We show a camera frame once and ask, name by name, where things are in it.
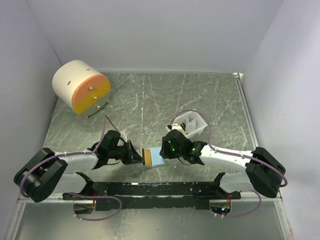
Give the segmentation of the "gold striped credit card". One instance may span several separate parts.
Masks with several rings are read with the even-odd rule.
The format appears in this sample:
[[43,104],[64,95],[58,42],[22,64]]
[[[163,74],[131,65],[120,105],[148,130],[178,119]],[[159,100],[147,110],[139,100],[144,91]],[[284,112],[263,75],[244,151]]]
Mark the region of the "gold striped credit card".
[[147,167],[152,166],[152,153],[150,149],[142,148],[141,149],[142,153],[142,164]]

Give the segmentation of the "green card holder wallet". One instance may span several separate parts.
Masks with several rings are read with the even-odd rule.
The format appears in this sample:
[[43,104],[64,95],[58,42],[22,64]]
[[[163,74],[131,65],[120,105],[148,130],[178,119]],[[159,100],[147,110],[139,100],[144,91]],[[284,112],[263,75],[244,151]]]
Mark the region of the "green card holder wallet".
[[[137,167],[140,169],[149,169],[149,168],[157,168],[157,167],[164,167],[167,165],[165,159],[160,156],[161,147],[150,147],[147,148],[151,151],[151,158],[152,158],[152,166],[145,166],[142,163],[138,163]],[[142,156],[142,148],[137,151]]]

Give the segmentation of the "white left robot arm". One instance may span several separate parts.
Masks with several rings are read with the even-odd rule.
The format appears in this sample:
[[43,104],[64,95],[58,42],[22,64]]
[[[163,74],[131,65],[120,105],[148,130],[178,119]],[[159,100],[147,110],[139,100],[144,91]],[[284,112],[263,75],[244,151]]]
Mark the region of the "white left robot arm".
[[125,141],[116,130],[109,130],[99,142],[79,152],[54,152],[45,147],[39,150],[14,176],[21,195],[35,203],[51,195],[89,199],[97,194],[94,182],[85,171],[96,170],[119,160],[123,165],[144,163],[130,140]]

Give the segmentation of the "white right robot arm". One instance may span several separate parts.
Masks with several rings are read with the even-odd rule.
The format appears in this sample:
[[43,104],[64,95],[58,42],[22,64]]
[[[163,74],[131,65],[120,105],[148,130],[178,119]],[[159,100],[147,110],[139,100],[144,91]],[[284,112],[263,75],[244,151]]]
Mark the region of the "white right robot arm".
[[253,151],[231,150],[212,146],[204,141],[186,138],[174,129],[162,138],[160,155],[164,159],[183,158],[190,164],[220,165],[237,173],[223,173],[212,193],[218,199],[236,191],[256,191],[267,198],[275,198],[285,185],[285,167],[265,148]]

